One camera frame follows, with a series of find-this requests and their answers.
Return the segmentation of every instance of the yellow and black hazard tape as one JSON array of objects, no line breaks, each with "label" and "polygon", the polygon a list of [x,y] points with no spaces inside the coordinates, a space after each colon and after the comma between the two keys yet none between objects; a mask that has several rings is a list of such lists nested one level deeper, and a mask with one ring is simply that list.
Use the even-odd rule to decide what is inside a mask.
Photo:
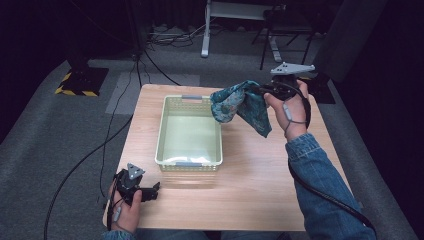
[{"label": "yellow and black hazard tape", "polygon": [[93,91],[93,90],[89,90],[89,89],[69,89],[69,87],[67,85],[69,85],[68,83],[70,81],[72,81],[71,79],[71,75],[72,72],[69,71],[65,77],[63,78],[62,82],[60,82],[59,87],[56,89],[55,94],[66,94],[66,95],[71,95],[71,96],[89,96],[89,97],[98,97],[99,96],[99,91]]}]

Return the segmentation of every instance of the sleeve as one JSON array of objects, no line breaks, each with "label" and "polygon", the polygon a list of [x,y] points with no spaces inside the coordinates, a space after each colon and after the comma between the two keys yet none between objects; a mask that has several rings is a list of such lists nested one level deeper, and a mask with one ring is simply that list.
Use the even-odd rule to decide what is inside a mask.
[{"label": "sleeve", "polygon": [[[289,164],[296,174],[318,191],[360,212],[350,190],[327,154],[310,133],[286,144]],[[311,193],[295,181],[305,229],[311,239],[376,239],[374,231],[333,203]]]},{"label": "sleeve", "polygon": [[109,231],[102,234],[102,240],[136,240],[136,239],[129,232]]}]

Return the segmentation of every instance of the chair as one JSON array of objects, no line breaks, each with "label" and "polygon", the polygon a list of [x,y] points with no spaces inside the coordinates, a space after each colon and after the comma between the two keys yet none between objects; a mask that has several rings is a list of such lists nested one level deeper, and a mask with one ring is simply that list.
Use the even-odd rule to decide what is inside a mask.
[{"label": "chair", "polygon": [[252,44],[254,44],[259,36],[265,36],[260,70],[263,68],[265,52],[269,44],[269,39],[273,36],[293,36],[286,43],[286,46],[288,46],[299,35],[308,35],[307,44],[302,59],[302,64],[305,63],[305,59],[308,54],[315,31],[312,27],[311,20],[308,20],[305,15],[302,14],[302,11],[306,7],[310,7],[311,5],[318,5],[321,4],[321,2],[322,1],[320,0],[275,0],[272,9],[264,11],[264,25],[261,29],[259,29],[258,33],[252,41]]}]

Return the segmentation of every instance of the basket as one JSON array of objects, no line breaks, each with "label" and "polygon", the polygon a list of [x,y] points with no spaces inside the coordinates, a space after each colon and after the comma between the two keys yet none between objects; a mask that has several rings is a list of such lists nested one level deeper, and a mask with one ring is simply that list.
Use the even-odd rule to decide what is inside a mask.
[{"label": "basket", "polygon": [[155,161],[162,171],[218,170],[221,124],[212,116],[209,96],[165,97]]}]

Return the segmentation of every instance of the table top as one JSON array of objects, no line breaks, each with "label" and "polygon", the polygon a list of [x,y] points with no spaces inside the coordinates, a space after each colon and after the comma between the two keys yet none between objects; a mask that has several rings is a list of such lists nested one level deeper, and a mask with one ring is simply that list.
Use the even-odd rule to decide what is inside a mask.
[{"label": "table top", "polygon": [[[286,139],[272,108],[273,130],[260,136],[238,115],[222,126],[223,163],[216,172],[162,172],[155,162],[163,100],[167,95],[209,96],[218,88],[144,85],[117,169],[146,171],[141,187],[161,182],[157,200],[142,203],[141,228],[304,231]],[[312,133],[346,181],[314,98]]]}]

